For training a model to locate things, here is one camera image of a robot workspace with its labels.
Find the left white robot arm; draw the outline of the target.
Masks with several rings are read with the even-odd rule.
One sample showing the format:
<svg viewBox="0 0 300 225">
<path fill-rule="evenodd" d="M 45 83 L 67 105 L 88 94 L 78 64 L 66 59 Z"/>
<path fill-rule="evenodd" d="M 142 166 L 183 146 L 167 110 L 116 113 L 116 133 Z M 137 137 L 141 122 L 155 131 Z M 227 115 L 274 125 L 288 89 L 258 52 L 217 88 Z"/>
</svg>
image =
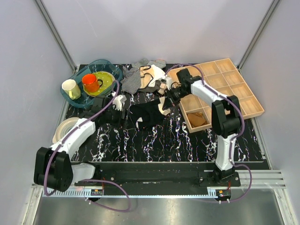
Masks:
<svg viewBox="0 0 300 225">
<path fill-rule="evenodd" d="M 71 164 L 71 159 L 80 146 L 95 133 L 102 124 L 119 125 L 124 119 L 125 95 L 96 98 L 94 105 L 52 146 L 41 147 L 36 154 L 34 183 L 44 187 L 44 194 L 65 192 L 82 180 L 95 186 L 101 181 L 100 172 L 91 163 Z"/>
</svg>

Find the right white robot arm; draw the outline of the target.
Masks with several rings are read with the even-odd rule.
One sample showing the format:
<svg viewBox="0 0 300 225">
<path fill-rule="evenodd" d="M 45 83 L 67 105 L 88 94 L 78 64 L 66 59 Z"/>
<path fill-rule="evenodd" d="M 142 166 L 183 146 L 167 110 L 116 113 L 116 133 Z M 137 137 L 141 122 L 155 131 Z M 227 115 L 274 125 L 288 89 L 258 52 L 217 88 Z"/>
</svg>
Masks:
<svg viewBox="0 0 300 225">
<path fill-rule="evenodd" d="M 215 164 L 218 171 L 213 173 L 214 183 L 223 186 L 229 179 L 228 170 L 234 167 L 233 155 L 236 139 L 245 129 L 240 103 L 235 95 L 227 96 L 208 85 L 201 76 L 193 77 L 187 68 L 177 72 L 179 87 L 166 92 L 163 109 L 176 106 L 182 98 L 193 94 L 211 107 L 211 125 L 217 134 L 217 158 Z"/>
</svg>

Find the black underwear beige waistband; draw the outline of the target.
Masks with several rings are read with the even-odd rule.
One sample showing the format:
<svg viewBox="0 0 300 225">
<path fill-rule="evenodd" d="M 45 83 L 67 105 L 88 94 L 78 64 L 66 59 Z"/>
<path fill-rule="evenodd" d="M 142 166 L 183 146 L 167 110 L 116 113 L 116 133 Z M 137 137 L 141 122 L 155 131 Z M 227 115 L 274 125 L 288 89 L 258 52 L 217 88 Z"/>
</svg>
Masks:
<svg viewBox="0 0 300 225">
<path fill-rule="evenodd" d="M 173 108 L 166 97 L 129 107 L 128 114 L 137 129 L 149 128 L 161 123 Z"/>
</svg>

